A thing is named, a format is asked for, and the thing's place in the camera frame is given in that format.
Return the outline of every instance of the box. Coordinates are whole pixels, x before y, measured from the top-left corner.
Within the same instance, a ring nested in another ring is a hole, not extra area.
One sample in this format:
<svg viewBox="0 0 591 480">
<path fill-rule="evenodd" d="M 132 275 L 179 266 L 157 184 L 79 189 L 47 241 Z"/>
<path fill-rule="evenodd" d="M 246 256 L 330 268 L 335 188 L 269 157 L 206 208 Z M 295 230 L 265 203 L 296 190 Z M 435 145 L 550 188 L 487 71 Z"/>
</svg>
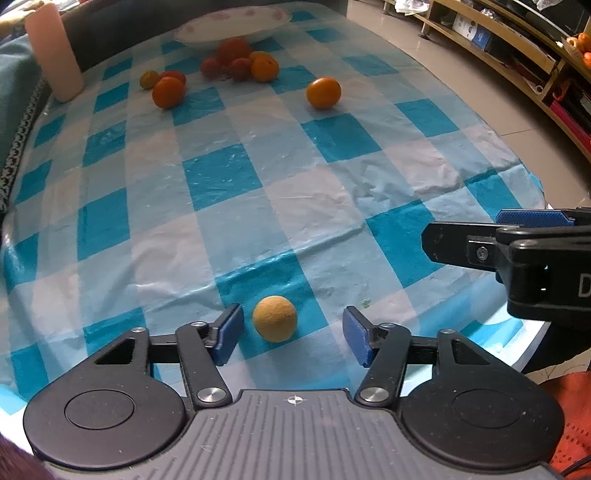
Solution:
<svg viewBox="0 0 591 480">
<path fill-rule="evenodd" d="M 486 48 L 491 39 L 491 32 L 489 30 L 477 24 L 474 20 L 470 20 L 460 14 L 456 15 L 452 29 L 482 50 Z"/>
</svg>

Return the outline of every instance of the round black disc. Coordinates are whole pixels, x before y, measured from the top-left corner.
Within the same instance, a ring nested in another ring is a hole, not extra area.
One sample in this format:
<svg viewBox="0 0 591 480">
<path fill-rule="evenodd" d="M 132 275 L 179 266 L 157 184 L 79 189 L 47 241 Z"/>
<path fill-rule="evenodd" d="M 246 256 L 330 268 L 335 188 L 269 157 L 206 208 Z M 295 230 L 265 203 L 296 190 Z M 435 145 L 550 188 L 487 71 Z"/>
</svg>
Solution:
<svg viewBox="0 0 591 480">
<path fill-rule="evenodd" d="M 161 451 L 177 437 L 185 416 L 183 401 L 169 386 L 113 368 L 92 380 L 49 385 L 27 406 L 23 425 L 42 459 L 106 470 Z"/>
<path fill-rule="evenodd" d="M 412 436 L 438 458 L 483 471 L 510 471 L 549 460 L 563 413 L 554 399 L 515 372 L 441 375 L 401 405 Z"/>
</svg>

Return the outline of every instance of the pink candle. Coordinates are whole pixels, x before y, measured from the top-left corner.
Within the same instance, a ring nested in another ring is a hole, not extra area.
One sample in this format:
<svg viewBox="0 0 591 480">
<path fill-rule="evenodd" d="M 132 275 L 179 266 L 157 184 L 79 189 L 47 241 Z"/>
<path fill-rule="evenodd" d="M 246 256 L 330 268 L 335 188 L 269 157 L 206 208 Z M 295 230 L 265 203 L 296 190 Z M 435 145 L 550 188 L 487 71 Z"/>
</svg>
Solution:
<svg viewBox="0 0 591 480">
<path fill-rule="evenodd" d="M 60 13 L 46 4 L 25 19 L 33 53 L 53 95 L 60 102 L 72 100 L 84 89 L 84 79 L 66 36 Z"/>
</svg>

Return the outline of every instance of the white plate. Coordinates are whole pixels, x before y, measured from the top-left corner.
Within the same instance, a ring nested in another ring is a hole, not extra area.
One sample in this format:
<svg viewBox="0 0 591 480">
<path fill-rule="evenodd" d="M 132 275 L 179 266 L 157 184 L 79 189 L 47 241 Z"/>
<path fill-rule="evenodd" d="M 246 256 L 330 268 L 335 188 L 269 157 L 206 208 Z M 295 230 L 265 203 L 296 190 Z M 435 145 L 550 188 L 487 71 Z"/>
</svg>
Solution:
<svg viewBox="0 0 591 480">
<path fill-rule="evenodd" d="M 216 48 L 227 38 L 243 37 L 248 43 L 264 40 L 291 20 L 277 7 L 239 7 L 220 10 L 185 23 L 174 39 L 191 48 Z"/>
</svg>

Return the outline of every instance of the plastic tablecloth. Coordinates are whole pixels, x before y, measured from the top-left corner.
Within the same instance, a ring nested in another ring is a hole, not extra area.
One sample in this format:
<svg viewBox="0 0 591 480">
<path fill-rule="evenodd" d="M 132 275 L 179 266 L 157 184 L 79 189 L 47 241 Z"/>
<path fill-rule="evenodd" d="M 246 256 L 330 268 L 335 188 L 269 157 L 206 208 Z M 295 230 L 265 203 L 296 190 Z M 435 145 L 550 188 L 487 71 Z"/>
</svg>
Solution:
<svg viewBox="0 0 591 480">
<path fill-rule="evenodd" d="M 75 100 L 50 99 L 2 232 L 1 383 L 27 400 L 132 327 L 172 333 L 233 302 L 246 321 L 221 369 L 234 393 L 354 389 L 347 305 L 417 335 L 460 330 L 511 364 L 527 356 L 543 324 L 511 318 L 492 275 L 430 262 L 420 233 L 544 207 L 529 172 L 401 50 L 321 5 L 281 7 L 289 25 L 254 45 L 281 66 L 269 84 L 204 80 L 209 53 L 166 33 L 86 72 Z M 182 105 L 153 104 L 138 84 L 149 69 L 187 75 Z M 322 76 L 343 91 L 328 111 L 304 94 Z M 288 342 L 252 326 L 269 295 L 298 311 Z M 155 375 L 182 390 L 178 366 Z"/>
</svg>

